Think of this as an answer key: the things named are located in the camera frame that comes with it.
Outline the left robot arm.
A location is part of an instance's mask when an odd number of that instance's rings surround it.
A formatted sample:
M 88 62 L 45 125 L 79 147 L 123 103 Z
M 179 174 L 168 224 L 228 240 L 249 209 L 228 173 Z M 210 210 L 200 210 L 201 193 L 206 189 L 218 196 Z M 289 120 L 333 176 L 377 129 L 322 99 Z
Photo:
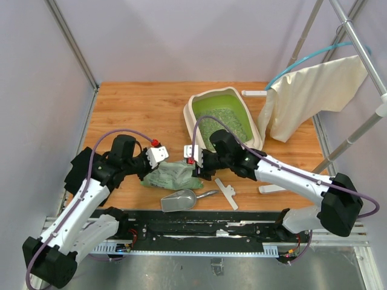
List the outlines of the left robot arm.
M 136 155 L 138 132 L 117 129 L 115 134 L 109 151 L 98 154 L 95 147 L 87 147 L 72 160 L 65 178 L 65 189 L 73 194 L 71 202 L 39 237 L 28 237 L 23 243 L 27 289 L 34 288 L 32 277 L 46 283 L 47 289 L 62 289 L 98 244 L 111 236 L 122 239 L 128 235 L 128 215 L 123 210 L 111 207 L 96 221 L 88 219 L 126 176 L 143 180 L 169 154 L 158 140 L 145 136 L 151 146 Z

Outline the white plastic bag clip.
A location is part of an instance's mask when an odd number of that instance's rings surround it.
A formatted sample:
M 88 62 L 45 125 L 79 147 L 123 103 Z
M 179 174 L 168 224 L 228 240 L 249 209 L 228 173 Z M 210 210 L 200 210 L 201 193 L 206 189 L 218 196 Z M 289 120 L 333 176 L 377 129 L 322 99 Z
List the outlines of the white plastic bag clip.
M 233 197 L 236 195 L 235 189 L 231 185 L 225 186 L 219 178 L 215 179 L 215 183 L 222 191 L 224 197 L 227 199 L 233 210 L 237 210 L 238 205 L 233 199 Z

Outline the green cat litter bag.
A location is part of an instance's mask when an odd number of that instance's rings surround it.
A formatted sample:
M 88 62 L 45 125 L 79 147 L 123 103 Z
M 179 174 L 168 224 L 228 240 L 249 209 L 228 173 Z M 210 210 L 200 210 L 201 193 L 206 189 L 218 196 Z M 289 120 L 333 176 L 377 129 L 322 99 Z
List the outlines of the green cat litter bag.
M 195 166 L 185 161 L 173 163 L 163 161 L 158 167 L 147 174 L 140 184 L 144 187 L 153 187 L 168 190 L 202 189 L 202 181 L 192 176 Z

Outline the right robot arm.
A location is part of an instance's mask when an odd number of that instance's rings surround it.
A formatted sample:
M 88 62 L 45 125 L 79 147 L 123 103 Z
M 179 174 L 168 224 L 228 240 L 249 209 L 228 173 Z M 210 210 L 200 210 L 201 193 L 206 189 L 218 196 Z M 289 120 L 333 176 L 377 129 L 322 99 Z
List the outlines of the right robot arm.
M 230 169 L 241 178 L 277 185 L 313 203 L 310 207 L 281 212 L 274 226 L 278 240 L 286 242 L 296 233 L 317 229 L 340 237 L 350 235 L 363 201 L 348 176 L 320 175 L 289 166 L 265 152 L 241 145 L 224 129 L 214 132 L 210 140 L 215 147 L 213 152 L 198 145 L 187 149 L 188 162 L 195 165 L 195 177 L 210 180 L 217 170 Z

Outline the metal litter scoop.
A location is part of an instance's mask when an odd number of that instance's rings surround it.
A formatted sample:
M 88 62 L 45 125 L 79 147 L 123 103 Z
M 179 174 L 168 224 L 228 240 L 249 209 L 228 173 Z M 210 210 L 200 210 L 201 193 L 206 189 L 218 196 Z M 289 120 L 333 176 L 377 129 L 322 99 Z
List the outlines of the metal litter scoop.
M 198 199 L 215 195 L 219 190 L 209 190 L 200 195 L 189 189 L 179 190 L 171 195 L 161 198 L 161 210 L 164 213 L 186 211 L 193 208 Z

